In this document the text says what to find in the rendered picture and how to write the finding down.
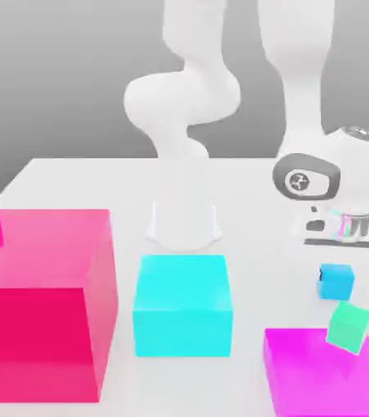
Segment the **large pink box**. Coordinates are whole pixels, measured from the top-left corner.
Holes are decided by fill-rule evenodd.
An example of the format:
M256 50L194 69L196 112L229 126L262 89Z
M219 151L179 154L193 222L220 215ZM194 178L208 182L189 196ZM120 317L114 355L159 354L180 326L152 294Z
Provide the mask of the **large pink box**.
M117 312L106 209L0 210L0 403L97 402Z

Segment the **small green cube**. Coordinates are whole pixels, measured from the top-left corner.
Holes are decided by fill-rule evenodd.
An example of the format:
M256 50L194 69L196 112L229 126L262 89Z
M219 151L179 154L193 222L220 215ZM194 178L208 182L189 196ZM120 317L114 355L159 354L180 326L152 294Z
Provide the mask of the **small green cube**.
M368 325L369 309L341 301L330 319L326 342L359 355L367 335Z

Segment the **large magenta box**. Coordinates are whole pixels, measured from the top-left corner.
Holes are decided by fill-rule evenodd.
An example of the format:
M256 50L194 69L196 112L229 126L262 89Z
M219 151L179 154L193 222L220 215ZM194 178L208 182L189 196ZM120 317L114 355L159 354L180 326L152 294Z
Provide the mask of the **large magenta box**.
M276 417L369 417L369 338L358 355L324 328L267 328L262 354Z

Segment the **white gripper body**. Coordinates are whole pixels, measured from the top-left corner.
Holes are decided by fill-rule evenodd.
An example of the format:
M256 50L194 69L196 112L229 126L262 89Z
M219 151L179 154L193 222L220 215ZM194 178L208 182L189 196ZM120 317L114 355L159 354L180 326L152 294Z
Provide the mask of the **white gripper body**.
M369 240L342 242L334 239L306 238L296 245L298 261L367 261Z

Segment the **large cyan box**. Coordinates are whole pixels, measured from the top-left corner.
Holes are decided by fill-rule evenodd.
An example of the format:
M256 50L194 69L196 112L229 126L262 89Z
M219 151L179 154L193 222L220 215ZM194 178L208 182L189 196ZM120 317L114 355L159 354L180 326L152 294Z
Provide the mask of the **large cyan box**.
M228 357L233 304L223 255L144 255L132 309L138 357Z

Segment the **small blue cube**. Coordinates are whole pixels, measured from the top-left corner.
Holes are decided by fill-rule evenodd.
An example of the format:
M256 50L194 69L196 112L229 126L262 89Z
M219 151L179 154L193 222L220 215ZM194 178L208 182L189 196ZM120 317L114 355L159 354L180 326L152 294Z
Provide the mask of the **small blue cube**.
M321 299L348 301L354 286L354 272L350 265L322 264L319 268L317 292Z

